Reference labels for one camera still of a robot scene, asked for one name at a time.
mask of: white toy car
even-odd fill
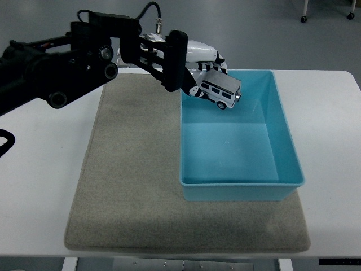
[[[220,109],[233,108],[241,98],[241,81],[214,69],[191,70],[198,87]]]

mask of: blue tray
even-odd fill
[[[233,109],[182,93],[180,183],[186,200],[282,200],[304,183],[274,75],[242,81]]]

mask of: robotic arm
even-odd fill
[[[80,19],[82,12],[88,12],[88,23]],[[151,42],[139,35],[138,19],[88,10],[79,11],[78,17],[80,21],[72,22],[65,36],[31,43],[10,41],[0,58],[0,115],[34,98],[62,108],[116,78],[111,37],[120,38],[124,62],[148,71],[167,91],[181,88],[188,41],[185,33],[174,30],[164,42]],[[46,52],[67,44],[70,51]],[[162,51],[164,57],[154,50]],[[162,66],[163,72],[154,69],[153,63]]]

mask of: black cable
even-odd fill
[[[0,157],[3,156],[15,143],[15,137],[12,133],[0,129],[0,137],[3,137],[7,139],[7,142],[5,142],[2,146],[0,146]]]
[[[93,12],[90,11],[90,10],[79,10],[79,11],[77,12],[77,16],[78,16],[79,21],[81,21],[82,23],[83,23],[83,20],[80,18],[80,13],[83,13],[83,12],[93,13]]]
[[[160,14],[160,7],[158,5],[158,3],[152,1],[149,2],[144,9],[141,11],[141,13],[136,17],[137,20],[139,20],[140,18],[142,18],[144,16],[144,14],[147,12],[147,10],[149,9],[150,6],[155,6],[157,8],[158,11],[158,18],[161,18],[161,14]]]

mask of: robotic hand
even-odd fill
[[[227,76],[226,62],[214,48],[188,41],[177,30],[163,39],[159,23],[157,34],[141,35],[139,19],[150,5],[157,7],[160,17],[155,2],[135,19],[80,10],[80,21],[72,22],[65,36],[31,43],[10,41],[0,58],[0,116],[36,97],[62,108],[116,78],[111,37],[120,38],[125,63],[148,71],[167,91],[181,88],[187,95],[216,102],[221,109],[232,108],[240,98],[240,81]],[[83,12],[88,13],[89,22],[80,18]],[[68,44],[70,51],[46,52]],[[189,71],[186,62],[197,62],[198,70]],[[162,72],[153,64],[162,66]]]
[[[166,42],[160,32],[146,34],[145,39],[152,42]],[[161,51],[154,51],[163,58]],[[188,41],[187,63],[198,63],[198,69],[184,70],[182,90],[196,98],[217,103],[220,109],[233,108],[241,97],[241,82],[228,76],[225,59],[213,47],[197,41]]]

